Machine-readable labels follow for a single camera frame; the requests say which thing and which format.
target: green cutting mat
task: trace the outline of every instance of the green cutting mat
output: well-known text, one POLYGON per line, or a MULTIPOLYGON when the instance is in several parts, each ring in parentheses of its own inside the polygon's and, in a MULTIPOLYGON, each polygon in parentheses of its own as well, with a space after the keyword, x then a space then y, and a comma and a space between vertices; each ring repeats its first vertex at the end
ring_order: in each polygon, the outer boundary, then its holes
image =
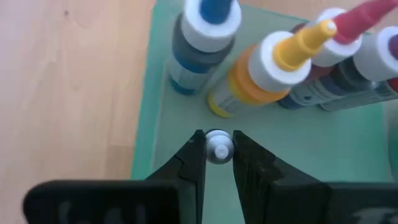
MULTIPOLYGON (((226 74, 240 52, 275 30, 305 22, 295 17, 242 6, 243 23, 232 54, 208 87, 226 74)), ((196 129, 239 129, 274 154, 320 180, 391 181, 383 113, 380 105, 334 113, 319 108, 289 111, 277 104, 246 116, 223 119, 205 101, 207 90, 183 96, 165 73, 178 4, 159 1, 153 10, 144 94, 132 178, 143 179, 159 168, 196 129)), ((244 223, 232 163, 208 164, 203 223, 244 223)))

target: wooden table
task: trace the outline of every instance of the wooden table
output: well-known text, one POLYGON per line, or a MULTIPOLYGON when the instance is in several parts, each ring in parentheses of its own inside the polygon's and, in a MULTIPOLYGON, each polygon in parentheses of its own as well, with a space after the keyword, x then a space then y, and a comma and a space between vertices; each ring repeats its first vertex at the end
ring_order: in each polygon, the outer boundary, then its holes
MULTIPOLYGON (((242 1, 307 19, 359 2, 242 1)), ((153 4, 1 2, 2 223, 24 222, 21 199, 44 180, 129 178, 153 4)))

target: bottle label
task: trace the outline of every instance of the bottle label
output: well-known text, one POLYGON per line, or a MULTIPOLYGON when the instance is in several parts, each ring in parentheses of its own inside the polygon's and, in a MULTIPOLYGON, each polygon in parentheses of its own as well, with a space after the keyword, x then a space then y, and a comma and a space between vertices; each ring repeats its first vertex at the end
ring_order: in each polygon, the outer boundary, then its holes
POLYGON ((393 100, 396 98, 398 98, 398 92, 394 91, 388 82, 382 82, 374 90, 350 95, 340 100, 324 103, 321 106, 325 110, 334 111, 393 100))
POLYGON ((341 98, 328 91, 320 81, 320 79, 311 81, 304 85, 296 86, 289 93, 289 96, 299 105, 313 106, 320 103, 329 102, 341 98))
POLYGON ((189 90, 200 89, 216 69, 217 67, 212 67, 206 73, 195 73, 181 66, 174 56, 171 56, 169 60, 170 76, 182 88, 189 90))
POLYGON ((257 108, 255 105, 245 104, 238 100, 231 90, 229 90, 228 79, 224 79, 215 89, 213 93, 213 100, 218 108, 224 110, 230 115, 241 113, 243 111, 257 108))

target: orange paint bottle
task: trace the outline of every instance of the orange paint bottle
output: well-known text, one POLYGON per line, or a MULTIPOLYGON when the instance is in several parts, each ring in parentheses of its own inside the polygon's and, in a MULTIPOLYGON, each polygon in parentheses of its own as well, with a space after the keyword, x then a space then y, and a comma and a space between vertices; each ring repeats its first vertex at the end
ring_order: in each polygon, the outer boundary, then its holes
POLYGON ((245 50, 208 96, 210 109, 223 118, 273 103, 304 81, 310 57, 336 34, 333 21, 323 21, 296 34, 278 31, 245 50))

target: white bottle cap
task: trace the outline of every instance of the white bottle cap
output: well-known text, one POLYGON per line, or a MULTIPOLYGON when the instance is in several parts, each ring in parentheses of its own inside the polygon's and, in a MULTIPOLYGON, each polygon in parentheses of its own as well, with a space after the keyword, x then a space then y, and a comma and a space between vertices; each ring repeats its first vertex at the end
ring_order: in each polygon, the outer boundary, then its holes
POLYGON ((201 0, 186 0, 181 30, 188 43, 202 52, 217 52, 233 39, 241 25, 241 7, 233 0, 231 11, 222 24, 210 24, 200 15, 201 0))
POLYGON ((298 70, 287 72, 278 67, 273 59, 274 47, 286 38, 293 36, 287 31, 277 31, 269 34, 256 47, 249 58, 249 74, 256 85, 265 91, 280 92, 301 83, 311 69, 311 59, 308 59, 298 70))
MULTIPOLYGON (((342 13, 344 9, 331 8, 324 10, 315 21, 309 22, 306 26, 313 26, 321 21, 332 19, 342 13)), ((353 56, 362 44, 362 35, 350 44, 339 44, 333 39, 323 44, 322 50, 312 57, 312 63, 319 67, 330 67, 342 62, 344 59, 353 56)))
POLYGON ((206 134, 207 160, 214 164, 224 164, 234 155, 231 136, 223 130, 212 130, 206 134))
POLYGON ((367 80, 379 82, 398 77, 398 60, 390 52, 389 41, 398 34, 398 27, 386 27, 377 34, 364 37, 363 45, 354 55, 354 63, 367 80))

